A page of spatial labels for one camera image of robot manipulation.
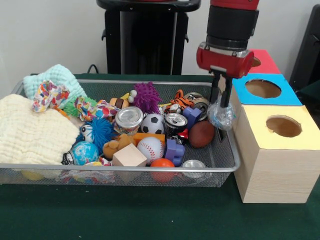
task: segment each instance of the blue box lid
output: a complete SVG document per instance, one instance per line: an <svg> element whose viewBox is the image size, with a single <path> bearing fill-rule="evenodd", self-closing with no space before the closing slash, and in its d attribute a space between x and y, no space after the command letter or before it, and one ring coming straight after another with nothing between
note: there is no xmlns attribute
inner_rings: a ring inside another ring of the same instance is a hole
<svg viewBox="0 0 320 240"><path fill-rule="evenodd" d="M251 73L232 83L239 101L245 105L302 106L282 74Z"/></svg>

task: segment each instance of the white wall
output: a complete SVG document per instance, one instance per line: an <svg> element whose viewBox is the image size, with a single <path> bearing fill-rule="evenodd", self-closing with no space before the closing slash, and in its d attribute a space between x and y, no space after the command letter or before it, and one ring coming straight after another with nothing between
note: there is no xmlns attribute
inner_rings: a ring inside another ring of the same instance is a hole
<svg viewBox="0 0 320 240"><path fill-rule="evenodd" d="M206 39L209 0L189 14L190 42L183 74L207 74L196 63ZM297 57L312 7L319 0L260 0L260 16L251 48L267 49L287 78ZM104 10L95 0L0 0L0 98L30 73L60 63L73 73L90 64L106 72L106 46L101 41Z"/></svg>

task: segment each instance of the red robot arm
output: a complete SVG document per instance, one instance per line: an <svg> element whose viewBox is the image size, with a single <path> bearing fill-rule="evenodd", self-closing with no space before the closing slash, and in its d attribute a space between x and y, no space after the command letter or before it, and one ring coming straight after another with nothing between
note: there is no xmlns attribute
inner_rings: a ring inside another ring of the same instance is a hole
<svg viewBox="0 0 320 240"><path fill-rule="evenodd" d="M218 97L221 75L226 79L221 107L229 105L232 79L246 76L254 62L247 50L253 36L259 11L259 0L211 0L206 41L201 43L196 61L201 69L213 72L211 103Z"/></svg>

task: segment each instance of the baseball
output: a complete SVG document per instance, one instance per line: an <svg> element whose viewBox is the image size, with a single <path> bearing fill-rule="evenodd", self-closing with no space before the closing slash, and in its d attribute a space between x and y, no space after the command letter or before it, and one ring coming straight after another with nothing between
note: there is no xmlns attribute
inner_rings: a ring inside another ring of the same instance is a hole
<svg viewBox="0 0 320 240"><path fill-rule="evenodd" d="M156 159L162 158L164 155L164 146L162 142L155 137L142 139L136 147L147 158L147 165L150 165Z"/></svg>

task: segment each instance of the stuffed tiger toy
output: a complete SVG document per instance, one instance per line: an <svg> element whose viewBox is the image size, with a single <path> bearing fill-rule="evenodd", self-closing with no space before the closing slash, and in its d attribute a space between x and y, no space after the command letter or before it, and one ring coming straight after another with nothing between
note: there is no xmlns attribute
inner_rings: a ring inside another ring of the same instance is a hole
<svg viewBox="0 0 320 240"><path fill-rule="evenodd" d="M192 101L190 101L190 100L188 100L188 99L186 99L186 98L184 97L184 91L182 91L181 89L179 89L179 90L176 92L174 99L171 100L170 102L172 103L172 105L173 105L173 104L178 104L178 105L180 106L182 112L183 112L187 107L191 107L191 108L192 108L192 107L195 105ZM169 105L169 106L167 106L167 107L165 108L164 112L165 112L166 114L168 114L168 113L170 112L170 108L171 108L172 105Z"/></svg>

